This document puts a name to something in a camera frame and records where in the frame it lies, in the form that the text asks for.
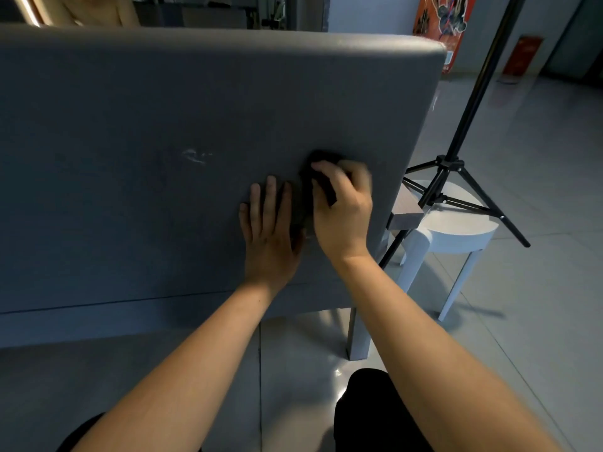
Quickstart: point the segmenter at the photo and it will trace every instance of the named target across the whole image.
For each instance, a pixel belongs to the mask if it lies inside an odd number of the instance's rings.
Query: black object in hand
[[[321,160],[326,160],[330,161],[331,163],[337,164],[341,159],[343,159],[342,155],[327,151],[313,151],[306,159],[306,162],[300,171],[300,176],[302,178],[301,192],[303,196],[303,203],[306,209],[306,213],[308,213],[309,215],[312,215],[314,211],[314,203],[312,196],[312,179],[318,182],[319,186],[322,187],[322,189],[324,190],[324,194],[327,197],[327,203],[329,204],[329,206],[334,205],[337,201],[335,189],[333,189],[329,178],[322,174],[320,171],[314,170],[311,165],[314,162]]]

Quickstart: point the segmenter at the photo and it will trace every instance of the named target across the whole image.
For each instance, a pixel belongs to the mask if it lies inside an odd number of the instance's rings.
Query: tiled floor
[[[458,78],[441,83],[412,164],[446,151],[472,85]],[[602,114],[601,91],[545,79],[491,86],[462,157],[532,248],[501,226],[443,324],[565,449],[580,452],[600,450],[603,442]],[[410,295],[438,311],[462,262],[431,254]],[[397,270],[388,268],[394,278]],[[383,368],[373,348],[365,362],[344,358],[348,314],[264,322],[204,450],[334,450],[333,412],[347,379],[364,366]],[[186,333],[0,350],[0,449],[55,448]]]

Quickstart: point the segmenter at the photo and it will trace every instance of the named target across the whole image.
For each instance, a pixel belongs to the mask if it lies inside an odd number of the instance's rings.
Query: person's right hand
[[[336,268],[351,257],[370,256],[367,232],[373,200],[366,165],[351,160],[341,160],[337,165],[319,161],[312,168],[329,178],[337,196],[336,203],[329,207],[324,190],[312,181],[314,230],[320,247]]]

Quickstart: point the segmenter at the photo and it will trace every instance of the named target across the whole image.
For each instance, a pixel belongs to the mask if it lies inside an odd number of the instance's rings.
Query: black tripod
[[[471,97],[469,98],[467,106],[465,107],[465,111],[463,112],[461,121],[458,124],[456,133],[452,139],[452,143],[450,143],[448,153],[446,155],[438,155],[435,160],[428,161],[427,163],[422,163],[417,166],[412,166],[406,170],[406,174],[410,174],[416,171],[436,167],[438,171],[435,174],[435,177],[428,187],[423,187],[408,178],[404,178],[403,183],[410,189],[423,193],[423,196],[418,201],[418,206],[421,209],[425,206],[433,206],[436,203],[446,203],[448,205],[453,205],[474,213],[487,214],[500,219],[502,223],[504,223],[511,231],[511,233],[519,240],[519,242],[524,245],[524,247],[530,247],[528,240],[525,239],[525,237],[521,234],[517,227],[513,225],[505,213],[501,211],[501,209],[490,199],[486,192],[479,187],[479,184],[475,181],[475,179],[473,179],[471,174],[469,174],[465,168],[465,162],[458,158],[458,152],[461,150],[461,146],[463,145],[463,141],[467,136],[471,122],[478,111],[479,104],[484,97],[484,93],[486,93],[486,88],[488,87],[488,84],[492,79],[492,75],[496,70],[498,60],[501,58],[501,54],[505,48],[505,45],[507,44],[507,40],[509,39],[509,35],[511,34],[511,30],[515,25],[517,17],[519,16],[519,12],[521,12],[522,6],[524,6],[524,1],[525,0],[509,0],[507,10],[502,17],[501,24],[498,27],[494,40],[492,41],[492,45],[490,46],[490,50],[486,56],[486,61],[484,61],[484,65],[479,72],[478,79],[473,87],[473,92],[471,92]],[[451,172],[457,172],[460,174],[461,177],[475,191],[475,193],[482,199],[482,201],[486,203],[487,207],[479,206],[463,200],[457,200],[444,195],[442,193],[442,188],[448,180],[448,175]],[[408,230],[398,233],[396,239],[379,262],[379,266],[381,266],[381,268],[387,266],[394,255],[394,252],[396,252],[396,249],[400,246],[400,243],[407,234]]]

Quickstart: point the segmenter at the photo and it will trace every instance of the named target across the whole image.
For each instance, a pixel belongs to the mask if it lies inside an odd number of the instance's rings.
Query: scratch
[[[195,163],[201,163],[201,165],[207,164],[205,161],[197,158],[197,151],[195,149],[186,149],[184,152],[182,152],[182,155]]]

